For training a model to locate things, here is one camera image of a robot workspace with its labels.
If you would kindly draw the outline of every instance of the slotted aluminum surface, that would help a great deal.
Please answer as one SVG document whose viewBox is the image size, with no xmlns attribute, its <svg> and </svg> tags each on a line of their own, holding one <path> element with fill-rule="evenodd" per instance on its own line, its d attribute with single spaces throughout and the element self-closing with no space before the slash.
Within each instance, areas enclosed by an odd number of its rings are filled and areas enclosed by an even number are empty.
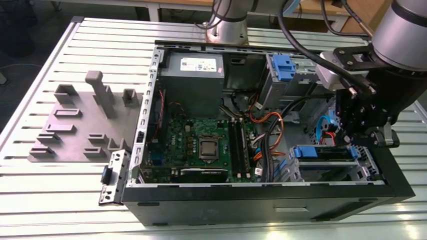
<svg viewBox="0 0 427 240">
<path fill-rule="evenodd" d="M 359 39 L 323 33 L 299 32 L 295 36 L 312 50 L 364 44 Z M 56 101 L 58 85 L 72 84 L 78 91 L 88 91 L 86 72 L 99 70 L 114 92 L 126 88 L 143 92 L 158 39 L 203 42 L 204 34 L 192 25 L 176 23 L 87 18 L 70 24 L 0 135 L 0 236 L 62 235 L 75 239 L 84 235 L 98 239 L 126 235 L 127 240 L 140 240 L 140 235 L 144 239 L 171 239 L 170 235 L 174 239 L 258 240 L 427 238 L 427 125 L 418 104 L 400 114 L 394 129 L 402 146 L 391 150 L 417 197 L 340 222 L 146 227 L 124 206 L 98 206 L 106 164 L 28 162 L 28 151 Z M 252 28 L 248 39 L 254 46 L 291 48 L 278 30 Z"/>
</svg>

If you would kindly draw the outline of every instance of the black power cord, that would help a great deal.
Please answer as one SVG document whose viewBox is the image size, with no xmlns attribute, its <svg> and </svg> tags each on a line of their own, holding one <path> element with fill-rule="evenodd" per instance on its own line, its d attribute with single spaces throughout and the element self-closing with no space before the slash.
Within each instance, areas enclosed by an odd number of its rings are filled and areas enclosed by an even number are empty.
<svg viewBox="0 0 427 240">
<path fill-rule="evenodd" d="M 368 37 L 368 35 L 364 33 L 347 33 L 347 32 L 335 31 L 331 24 L 330 24 L 330 20 L 328 20 L 326 0 L 322 0 L 320 7 L 322 7 L 322 15 L 323 15 L 324 24 L 326 24 L 328 31 L 332 34 L 335 34 L 338 36 L 343 36 L 343 37 L 356 37 L 356 38 L 367 38 Z"/>
<path fill-rule="evenodd" d="M 342 5 L 344 6 L 348 14 L 351 15 L 351 17 L 354 18 L 354 20 L 358 22 L 362 30 L 366 32 L 366 34 L 372 37 L 374 36 L 374 31 L 370 28 L 370 26 L 363 22 L 362 18 L 358 16 L 358 14 L 355 13 L 355 11 L 352 10 L 352 8 L 350 7 L 347 0 L 340 0 Z"/>
<path fill-rule="evenodd" d="M 358 22 L 358 24 L 363 23 L 362 18 L 358 16 L 358 14 L 355 13 L 355 11 L 352 10 L 352 8 L 350 7 L 347 0 L 340 0 L 342 5 L 344 7 L 344 9 L 347 10 L 350 16 L 354 18 L 354 20 Z"/>
<path fill-rule="evenodd" d="M 292 44 L 294 48 L 307 57 L 310 58 L 316 64 L 319 64 L 322 67 L 336 73 L 342 78 L 339 79 L 340 83 L 343 84 L 344 88 L 350 90 L 351 94 L 358 94 L 359 91 L 362 91 L 363 85 L 360 84 L 360 80 L 351 75 L 344 69 L 342 69 L 339 66 L 336 66 L 330 61 L 324 60 L 319 55 L 310 52 L 310 50 L 299 43 L 299 41 L 295 39 L 291 31 L 287 28 L 284 19 L 283 19 L 283 11 L 286 10 L 286 4 L 288 0 L 283 1 L 282 8 L 279 9 L 278 13 L 278 20 L 282 32 L 288 40 L 288 42 Z"/>
<path fill-rule="evenodd" d="M 215 11 L 215 16 L 212 17 L 212 20 L 207 23 L 207 27 L 204 26 L 200 26 L 198 25 L 196 23 L 194 24 L 198 28 L 200 28 L 202 30 L 210 30 L 212 28 L 215 28 L 223 21 L 223 19 L 220 19 L 214 25 L 211 25 L 215 21 L 215 18 L 219 14 L 219 10 L 220 10 L 220 6 L 222 6 L 222 3 L 223 3 L 223 0 L 219 0 L 219 3 L 218 3 L 218 8 L 216 8 L 216 11 L 214 9 L 214 5 L 215 5 L 215 2 L 212 3 L 212 12 Z M 230 8 L 232 7 L 232 0 L 230 0 L 230 3 L 228 3 L 228 7 L 227 7 L 227 11 L 226 11 L 226 14 L 224 14 L 224 17 L 227 16 L 228 12 L 230 12 Z"/>
</svg>

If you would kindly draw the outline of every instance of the metal bracket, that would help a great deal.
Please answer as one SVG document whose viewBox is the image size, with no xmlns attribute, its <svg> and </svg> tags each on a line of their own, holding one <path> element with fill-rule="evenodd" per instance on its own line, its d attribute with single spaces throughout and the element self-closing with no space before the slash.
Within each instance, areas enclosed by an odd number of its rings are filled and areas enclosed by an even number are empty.
<svg viewBox="0 0 427 240">
<path fill-rule="evenodd" d="M 114 151 L 110 163 L 102 173 L 103 183 L 98 204 L 100 206 L 122 206 L 122 196 L 126 188 L 131 154 L 126 150 Z"/>
</svg>

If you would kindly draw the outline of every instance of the power cable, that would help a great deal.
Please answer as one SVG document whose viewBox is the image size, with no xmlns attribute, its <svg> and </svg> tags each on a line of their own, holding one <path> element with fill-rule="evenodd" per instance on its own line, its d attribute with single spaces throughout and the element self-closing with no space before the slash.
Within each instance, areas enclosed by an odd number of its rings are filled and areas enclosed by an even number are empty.
<svg viewBox="0 0 427 240">
<path fill-rule="evenodd" d="M 326 24 L 326 27 L 328 29 L 328 31 L 335 34 L 336 36 L 343 36 L 343 37 L 356 37 L 356 38 L 367 38 L 368 35 L 364 34 L 364 33 L 347 33 L 347 32 L 339 32 L 339 31 L 335 31 L 332 26 L 331 26 L 331 23 L 330 23 L 330 20 L 328 20 L 328 15 L 327 15 L 327 8 L 326 8 L 326 0 L 320 0 L 320 7 L 322 7 L 322 15 L 323 15 L 323 20 L 324 20 L 324 24 Z"/>
</svg>

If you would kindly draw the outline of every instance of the white label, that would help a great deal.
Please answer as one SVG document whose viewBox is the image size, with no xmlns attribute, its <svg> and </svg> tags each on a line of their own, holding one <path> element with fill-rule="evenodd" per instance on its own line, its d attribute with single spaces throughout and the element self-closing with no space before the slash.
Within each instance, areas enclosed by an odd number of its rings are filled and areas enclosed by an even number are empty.
<svg viewBox="0 0 427 240">
<path fill-rule="evenodd" d="M 262 176 L 263 175 L 263 169 L 255 168 L 255 175 Z"/>
<path fill-rule="evenodd" d="M 256 102 L 255 102 L 255 107 L 256 107 L 259 110 L 262 110 L 263 105 L 256 101 Z"/>
<path fill-rule="evenodd" d="M 216 72 L 216 60 L 212 58 L 190 58 L 180 59 L 182 71 Z"/>
</svg>

